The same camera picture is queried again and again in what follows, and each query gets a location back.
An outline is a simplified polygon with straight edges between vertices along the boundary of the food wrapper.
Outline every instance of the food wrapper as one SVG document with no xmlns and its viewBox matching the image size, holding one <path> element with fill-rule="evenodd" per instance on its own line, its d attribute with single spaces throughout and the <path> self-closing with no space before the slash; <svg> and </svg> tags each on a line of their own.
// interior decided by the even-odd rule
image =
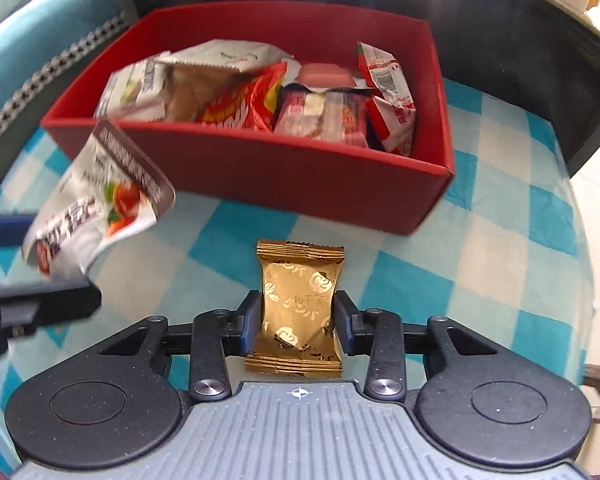
<svg viewBox="0 0 600 480">
<path fill-rule="evenodd" d="M 29 227 L 22 256 L 43 274 L 84 275 L 104 249 L 151 227 L 174 200 L 160 169 L 100 121 Z"/>
<path fill-rule="evenodd" d="M 125 66 L 109 76 L 94 113 L 96 118 L 161 121 L 169 99 L 168 67 L 158 56 Z"/>
<path fill-rule="evenodd" d="M 342 351 L 331 320 L 331 298 L 344 248 L 258 241 L 264 314 L 247 370 L 334 378 Z"/>
<path fill-rule="evenodd" d="M 368 91 L 370 87 L 361 73 L 352 72 L 332 63 L 300 64 L 295 59 L 284 59 L 287 63 L 282 88 L 302 87 L 311 92 L 346 89 L 347 91 Z"/>
<path fill-rule="evenodd" d="M 206 66 L 173 66 L 167 121 L 196 121 L 206 104 L 250 76 Z"/>
<path fill-rule="evenodd" d="M 409 155 L 416 107 L 400 64 L 392 54 L 365 43 L 358 43 L 358 64 L 369 86 L 382 94 L 369 99 L 366 109 L 384 149 Z"/>
<path fill-rule="evenodd" d="M 212 100 L 283 57 L 289 54 L 276 46 L 237 40 L 211 40 L 179 52 L 161 54 L 158 61 L 173 70 L 166 119 L 199 120 Z"/>
<path fill-rule="evenodd" d="M 368 148 L 366 99 L 349 92 L 288 92 L 275 132 Z"/>
<path fill-rule="evenodd" d="M 200 115 L 200 122 L 272 131 L 278 89 L 285 71 L 285 62 L 261 69 L 253 80 L 229 89 L 210 102 Z"/>
<path fill-rule="evenodd" d="M 228 72 L 255 72 L 268 65 L 291 58 L 284 50 L 268 43 L 239 40 L 211 40 L 162 54 L 161 63 L 173 66 L 206 66 Z"/>
</svg>

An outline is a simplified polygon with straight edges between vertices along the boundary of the falling snack bag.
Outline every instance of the falling snack bag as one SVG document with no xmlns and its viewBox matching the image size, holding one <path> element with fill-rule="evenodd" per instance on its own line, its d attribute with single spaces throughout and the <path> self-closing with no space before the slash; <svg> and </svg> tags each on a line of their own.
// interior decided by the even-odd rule
<svg viewBox="0 0 600 480">
<path fill-rule="evenodd" d="M 151 227 L 174 201 L 164 173 L 100 121 L 29 227 L 22 256 L 49 276 L 84 275 L 104 249 Z"/>
</svg>

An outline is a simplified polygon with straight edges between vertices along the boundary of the red box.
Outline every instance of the red box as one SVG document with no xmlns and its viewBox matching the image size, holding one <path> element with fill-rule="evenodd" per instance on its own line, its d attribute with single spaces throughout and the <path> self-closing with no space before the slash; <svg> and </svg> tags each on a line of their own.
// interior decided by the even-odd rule
<svg viewBox="0 0 600 480">
<path fill-rule="evenodd" d="M 195 123 L 120 121 L 176 189 L 410 234 L 453 179 L 438 55 L 427 22 L 309 2 L 219 2 L 156 10 L 102 52 L 42 121 L 77 155 L 111 72 L 213 38 L 272 43 L 303 62 L 358 65 L 357 41 L 394 54 L 416 104 L 411 158 Z"/>
</svg>

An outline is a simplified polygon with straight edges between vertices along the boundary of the table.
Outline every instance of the table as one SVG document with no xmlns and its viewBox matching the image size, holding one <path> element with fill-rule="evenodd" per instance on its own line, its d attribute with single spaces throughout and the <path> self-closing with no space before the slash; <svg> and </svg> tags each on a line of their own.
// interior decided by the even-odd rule
<svg viewBox="0 0 600 480">
<path fill-rule="evenodd" d="M 175 208 L 144 234 L 120 242 L 94 264 L 103 291 L 92 319 L 41 330 L 12 343 L 0 360 L 0 467 L 18 463 L 2 410 L 11 392 L 43 369 L 151 314 L 189 322 L 205 310 L 236 308 L 260 288 L 257 238 L 343 245 L 339 288 L 360 308 L 378 306 L 404 321 L 446 315 L 575 383 L 592 319 L 586 238 L 554 131 L 547 121 L 490 95 L 445 81 L 457 176 L 410 237 L 178 193 Z M 0 210 L 35 210 L 68 160 L 38 129 L 0 187 Z M 38 280 L 17 248 L 0 248 L 0 283 Z M 235 387 L 243 364 L 231 358 Z M 407 359 L 410 388 L 425 380 Z M 345 377 L 364 374 L 345 361 Z M 186 386 L 187 360 L 171 382 Z"/>
</svg>

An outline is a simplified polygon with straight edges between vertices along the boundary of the gold candy packet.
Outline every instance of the gold candy packet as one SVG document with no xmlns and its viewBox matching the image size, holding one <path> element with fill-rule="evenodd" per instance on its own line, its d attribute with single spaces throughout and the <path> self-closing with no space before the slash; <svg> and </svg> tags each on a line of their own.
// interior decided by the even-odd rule
<svg viewBox="0 0 600 480">
<path fill-rule="evenodd" d="M 342 352 L 331 320 L 331 298 L 343 247 L 258 241 L 264 313 L 246 368 L 308 378 L 342 375 Z"/>
</svg>

